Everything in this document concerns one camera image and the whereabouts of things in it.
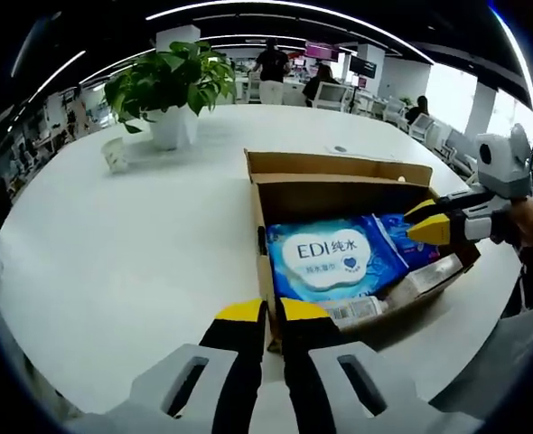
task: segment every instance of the desk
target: desk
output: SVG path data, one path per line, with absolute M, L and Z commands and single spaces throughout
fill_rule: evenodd
M 288 83 L 288 84 L 300 84 L 300 85 L 303 85 L 303 83 L 297 79 L 297 78 L 294 78 L 294 77 L 285 77 L 284 78 L 285 80 L 285 83 Z M 236 78 L 236 82 L 237 83 L 248 83 L 248 77 L 241 77 L 241 76 L 237 76 Z
M 198 343 L 223 307 L 257 297 L 243 147 L 328 154 L 327 146 L 344 145 L 369 158 L 433 167 L 439 194 L 465 187 L 395 127 L 328 110 L 204 110 L 197 146 L 179 151 L 174 165 L 111 175 L 100 148 L 125 134 L 118 125 L 65 146 L 0 231 L 1 313 L 37 369 L 84 411 L 116 406 L 138 374 L 181 344 Z M 425 400 L 481 348 L 518 274 L 510 246 L 478 247 L 482 257 L 472 270 L 382 351 Z M 282 379 L 277 366 L 269 355 L 266 381 Z

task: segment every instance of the office chair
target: office chair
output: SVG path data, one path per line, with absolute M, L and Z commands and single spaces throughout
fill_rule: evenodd
M 345 101 L 347 100 L 347 90 L 349 87 L 341 84 L 319 83 L 319 89 L 313 100 L 314 109 L 328 109 L 335 111 L 345 111 Z
M 371 116 L 375 98 L 370 93 L 359 93 L 359 106 L 357 107 L 358 114 Z
M 402 113 L 405 109 L 405 103 L 400 99 L 389 97 L 389 102 L 383 110 L 383 120 L 399 126 L 401 123 Z
M 431 152 L 434 152 L 439 146 L 439 136 L 441 135 L 441 128 L 435 123 L 432 124 L 427 129 L 425 133 L 425 141 L 423 146 L 429 149 Z
M 417 142 L 425 143 L 427 130 L 433 123 L 434 121 L 430 117 L 424 113 L 421 113 L 419 116 L 417 116 L 417 119 L 415 119 L 413 124 L 409 126 L 408 134 Z

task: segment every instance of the ceiling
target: ceiling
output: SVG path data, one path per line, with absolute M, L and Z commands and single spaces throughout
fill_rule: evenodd
M 152 47 L 156 32 L 194 23 L 201 36 L 223 34 L 273 34 L 327 43 L 369 42 L 387 48 L 389 55 L 427 61 L 422 55 L 392 37 L 368 26 L 318 11 L 283 5 L 213 5 L 146 21 L 151 14 L 187 5 L 189 0 L 79 0 L 75 5 L 49 7 L 35 2 L 14 6 L 4 14 L 0 5 L 0 113 L 14 104 L 12 116 L 39 86 L 64 62 L 86 50 L 78 60 L 56 77 L 36 98 L 76 85 L 91 73 L 114 61 Z M 427 43 L 453 48 L 499 65 L 521 77 L 518 62 L 504 38 L 497 20 L 483 1 L 462 0 L 310 0 L 315 5 L 363 20 L 392 33 L 405 42 Z M 29 49 L 11 76 L 23 41 L 36 24 Z M 215 40 L 215 43 L 244 42 L 243 39 Z M 482 68 L 471 58 L 425 51 L 435 61 L 465 69 L 492 87 L 502 87 L 528 102 L 521 86 L 496 71 Z

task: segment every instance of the heart logo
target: heart logo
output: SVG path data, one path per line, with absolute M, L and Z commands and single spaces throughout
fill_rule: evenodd
M 285 266 L 315 292 L 357 284 L 370 256 L 367 238 L 354 229 L 296 233 L 282 247 Z
M 342 263 L 350 269 L 353 269 L 357 265 L 357 260 L 354 258 L 345 258 L 342 260 Z

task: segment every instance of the blue package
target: blue package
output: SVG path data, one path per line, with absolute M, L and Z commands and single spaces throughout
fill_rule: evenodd
M 369 296 L 408 272 L 373 216 L 266 230 L 275 292 L 309 302 Z
M 407 237 L 407 229 L 413 225 L 404 222 L 403 214 L 384 214 L 378 216 L 378 219 L 395 244 L 397 252 L 409 266 L 409 271 L 420 269 L 439 259 L 437 246 L 413 241 Z

